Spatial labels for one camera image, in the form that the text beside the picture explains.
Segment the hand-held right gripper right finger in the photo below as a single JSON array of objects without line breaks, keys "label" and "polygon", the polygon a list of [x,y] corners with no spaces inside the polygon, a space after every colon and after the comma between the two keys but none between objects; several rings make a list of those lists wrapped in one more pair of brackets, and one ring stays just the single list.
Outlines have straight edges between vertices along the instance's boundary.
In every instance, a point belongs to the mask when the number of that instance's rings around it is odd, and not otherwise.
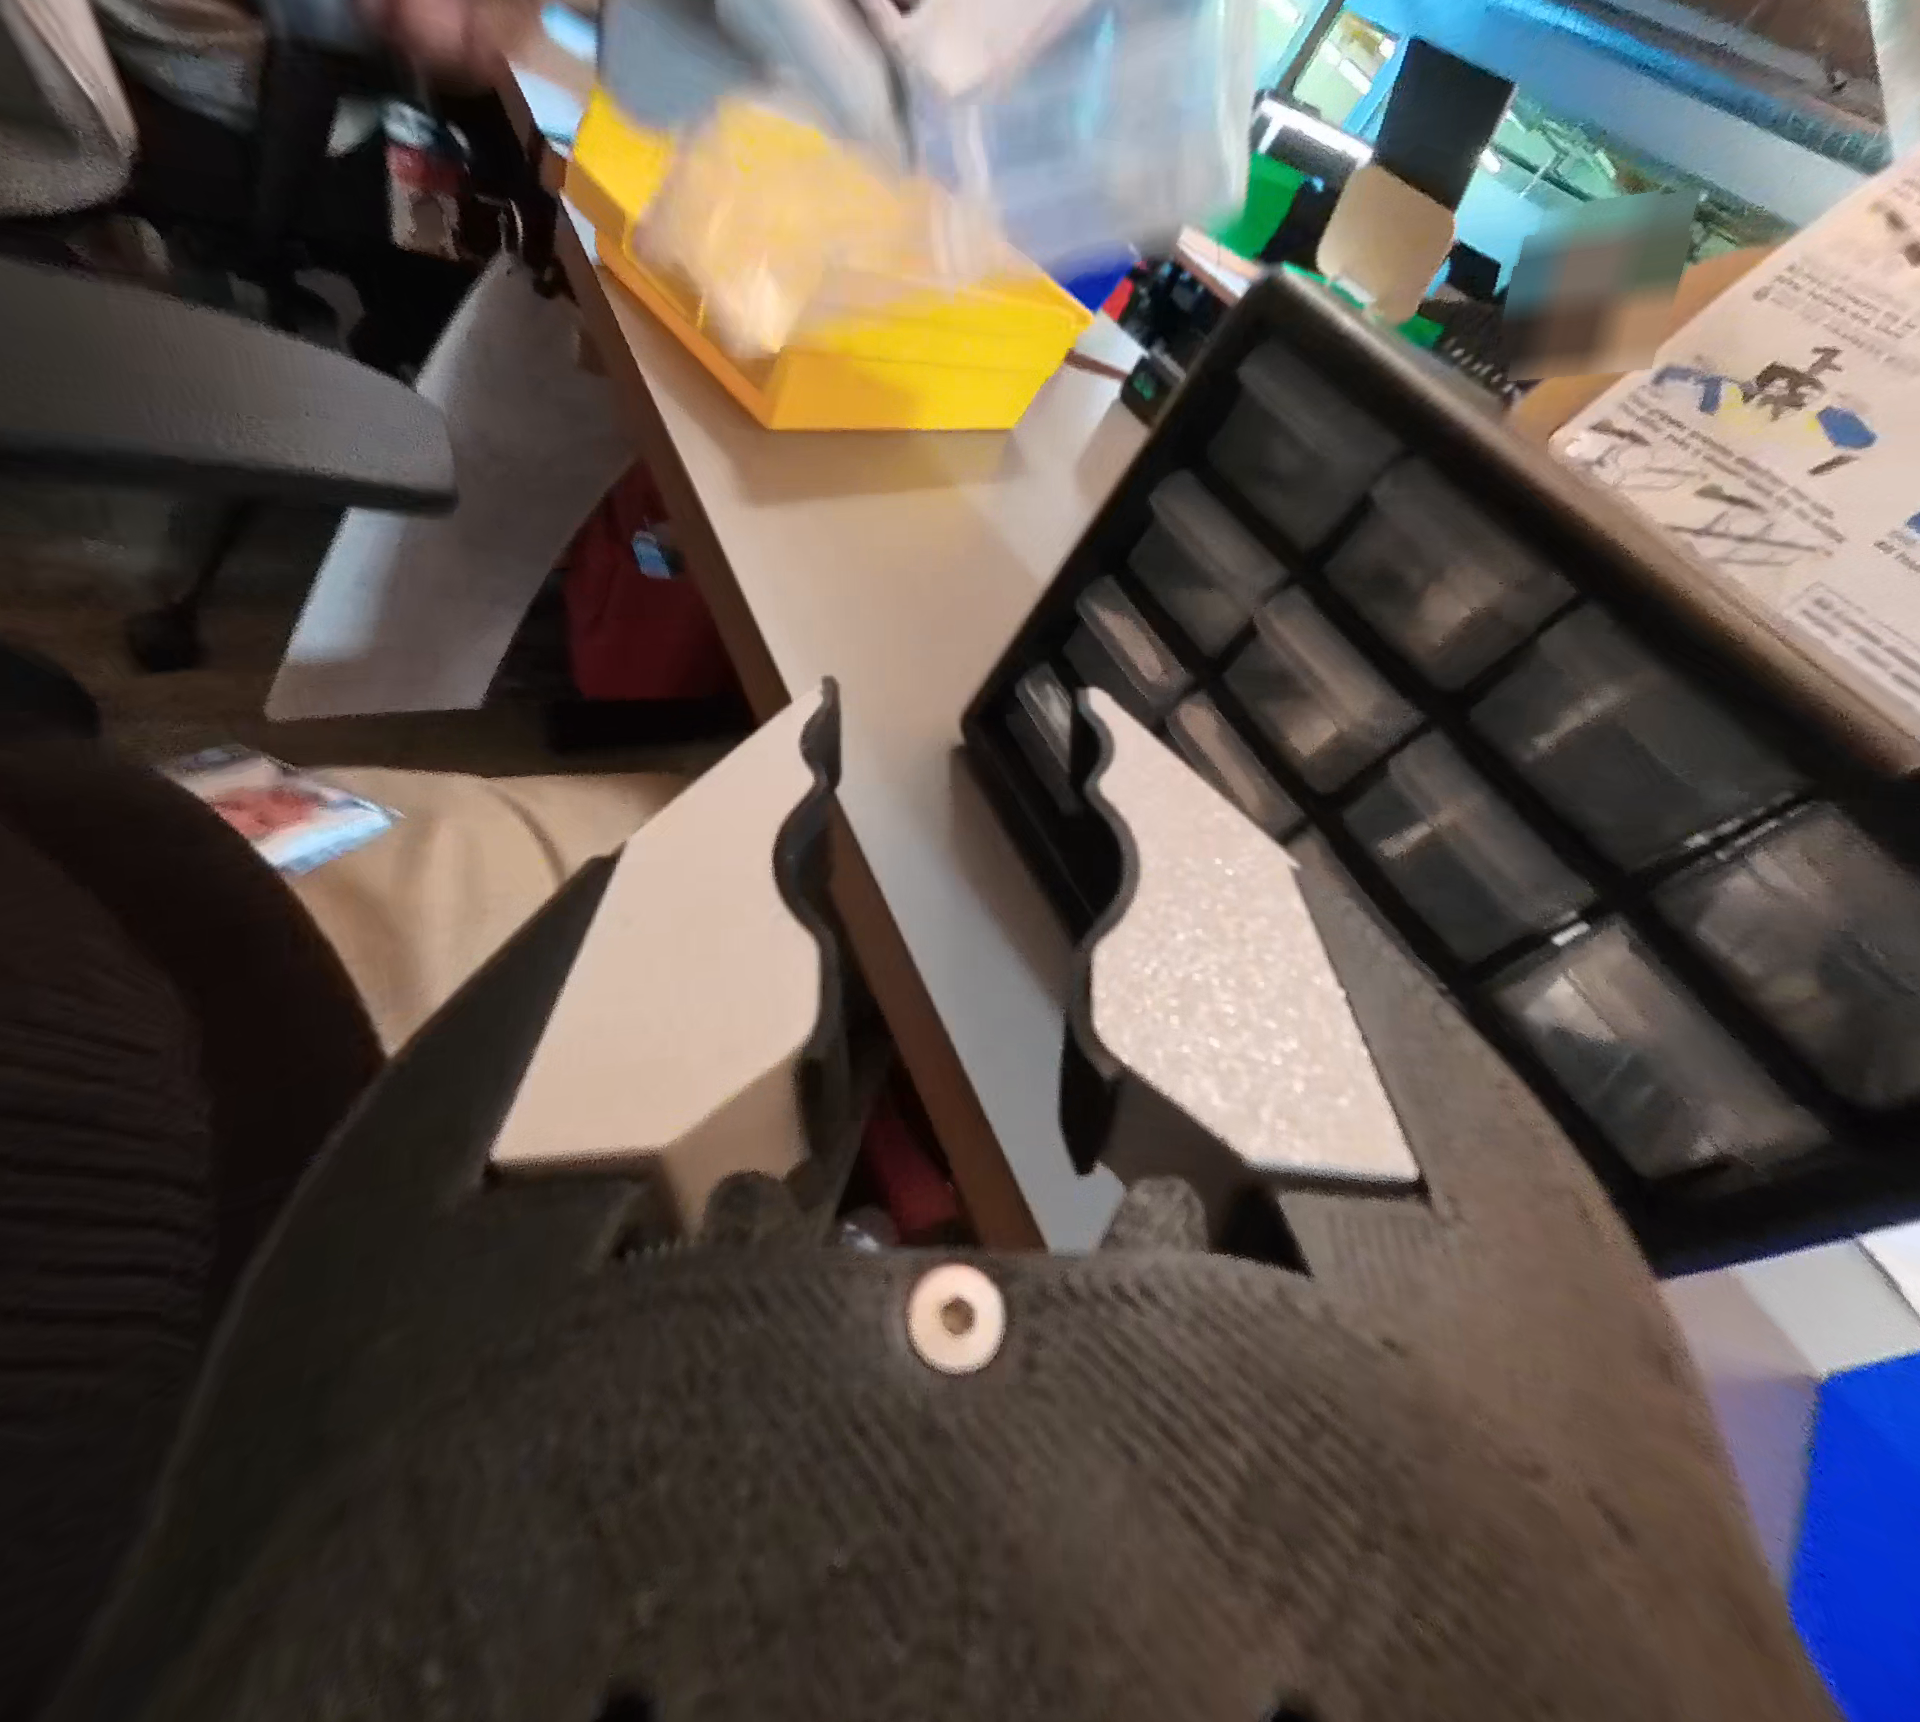
[{"label": "hand-held right gripper right finger", "polygon": [[1288,847],[1103,689],[1072,704],[1068,776],[1115,862],[1063,1007],[1075,1170],[1186,1181],[1216,1226],[1269,1190],[1413,1198],[1418,1159]]}]

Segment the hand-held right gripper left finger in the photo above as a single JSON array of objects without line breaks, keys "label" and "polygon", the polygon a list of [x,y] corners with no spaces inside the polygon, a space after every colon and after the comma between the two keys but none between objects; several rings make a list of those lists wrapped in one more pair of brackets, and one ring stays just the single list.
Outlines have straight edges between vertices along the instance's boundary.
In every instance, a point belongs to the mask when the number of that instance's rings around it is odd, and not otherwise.
[{"label": "hand-held right gripper left finger", "polygon": [[635,1180],[703,1220],[788,1181],[847,1112],[821,679],[623,847],[491,1146],[504,1180]]}]

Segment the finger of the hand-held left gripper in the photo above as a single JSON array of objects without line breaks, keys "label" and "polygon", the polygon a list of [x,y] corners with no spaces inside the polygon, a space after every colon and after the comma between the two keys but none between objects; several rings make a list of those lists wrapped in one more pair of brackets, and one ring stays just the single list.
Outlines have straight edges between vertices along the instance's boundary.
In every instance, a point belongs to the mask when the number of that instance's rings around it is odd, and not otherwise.
[{"label": "finger of the hand-held left gripper", "polygon": [[684,130],[722,99],[794,84],[772,0],[600,0],[597,87],[641,126]]}]

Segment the yellow plastic bin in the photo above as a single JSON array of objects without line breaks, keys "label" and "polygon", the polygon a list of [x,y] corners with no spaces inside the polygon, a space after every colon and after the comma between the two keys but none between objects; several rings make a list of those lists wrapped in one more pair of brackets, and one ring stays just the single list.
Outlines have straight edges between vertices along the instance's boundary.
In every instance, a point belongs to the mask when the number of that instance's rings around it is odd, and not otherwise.
[{"label": "yellow plastic bin", "polygon": [[1065,365],[1094,314],[1022,258],[958,296],[916,296],[801,335],[770,359],[726,349],[686,282],[635,253],[675,148],[593,86],[572,137],[563,201],[593,258],[706,380],[772,434],[1007,434]]}]

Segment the person's beige pants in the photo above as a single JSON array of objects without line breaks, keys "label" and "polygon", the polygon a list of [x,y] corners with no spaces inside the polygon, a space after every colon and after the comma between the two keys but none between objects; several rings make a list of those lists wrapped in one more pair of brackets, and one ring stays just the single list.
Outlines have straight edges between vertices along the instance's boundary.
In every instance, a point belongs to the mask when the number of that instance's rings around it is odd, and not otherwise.
[{"label": "person's beige pants", "polygon": [[316,781],[389,829],[295,877],[394,1057],[566,880],[684,792],[684,772],[484,779],[340,766]]}]

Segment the red bag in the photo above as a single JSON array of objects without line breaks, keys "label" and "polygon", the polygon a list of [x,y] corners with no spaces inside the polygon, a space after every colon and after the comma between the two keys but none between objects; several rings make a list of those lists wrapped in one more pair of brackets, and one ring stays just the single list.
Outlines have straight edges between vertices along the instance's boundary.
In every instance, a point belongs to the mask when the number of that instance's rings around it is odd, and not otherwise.
[{"label": "red bag", "polygon": [[562,597],[572,684],[588,702],[661,707],[740,693],[645,463],[627,467],[576,529]]}]

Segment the small printed packet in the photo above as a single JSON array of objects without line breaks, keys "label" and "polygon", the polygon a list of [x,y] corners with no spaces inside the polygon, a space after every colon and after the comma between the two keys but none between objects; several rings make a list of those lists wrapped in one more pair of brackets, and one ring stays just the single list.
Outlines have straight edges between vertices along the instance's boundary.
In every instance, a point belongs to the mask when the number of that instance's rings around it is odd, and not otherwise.
[{"label": "small printed packet", "polygon": [[284,877],[340,862],[401,821],[380,802],[239,746],[168,761],[159,775],[211,809]]}]

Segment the black office chair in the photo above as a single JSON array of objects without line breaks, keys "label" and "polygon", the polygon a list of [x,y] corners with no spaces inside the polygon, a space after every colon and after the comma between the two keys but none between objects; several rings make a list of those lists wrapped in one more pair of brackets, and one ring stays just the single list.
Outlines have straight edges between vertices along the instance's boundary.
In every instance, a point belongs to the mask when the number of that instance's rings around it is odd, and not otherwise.
[{"label": "black office chair", "polygon": [[127,629],[133,665],[202,662],[202,610],[268,504],[443,517],[458,504],[444,414],[342,353],[81,270],[3,265],[8,482],[211,502],[191,581]]}]

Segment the white panel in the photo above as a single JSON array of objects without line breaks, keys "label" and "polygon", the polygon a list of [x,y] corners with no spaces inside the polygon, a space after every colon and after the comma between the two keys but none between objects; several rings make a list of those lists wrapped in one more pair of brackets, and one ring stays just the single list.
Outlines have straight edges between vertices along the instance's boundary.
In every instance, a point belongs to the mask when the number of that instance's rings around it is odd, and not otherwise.
[{"label": "white panel", "polygon": [[418,370],[456,507],[349,510],[264,700],[270,723],[477,709],[542,585],[629,471],[633,435],[581,361],[566,296],[499,253]]}]

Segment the beige cardboard piece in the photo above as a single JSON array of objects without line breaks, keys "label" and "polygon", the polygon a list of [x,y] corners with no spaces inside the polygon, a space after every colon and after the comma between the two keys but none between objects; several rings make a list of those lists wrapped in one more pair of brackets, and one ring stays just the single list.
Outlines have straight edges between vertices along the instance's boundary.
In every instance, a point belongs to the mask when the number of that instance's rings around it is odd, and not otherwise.
[{"label": "beige cardboard piece", "polygon": [[1385,326],[1413,318],[1452,250],[1454,213],[1365,161],[1347,178],[1315,251],[1319,274]]}]

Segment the printed instruction sheet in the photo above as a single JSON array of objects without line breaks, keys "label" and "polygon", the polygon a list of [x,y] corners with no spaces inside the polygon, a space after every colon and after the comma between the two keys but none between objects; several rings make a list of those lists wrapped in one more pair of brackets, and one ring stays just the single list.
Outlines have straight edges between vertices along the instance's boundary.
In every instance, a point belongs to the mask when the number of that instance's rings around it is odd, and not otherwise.
[{"label": "printed instruction sheet", "polygon": [[1917,152],[1702,305],[1549,449],[1916,735]]}]

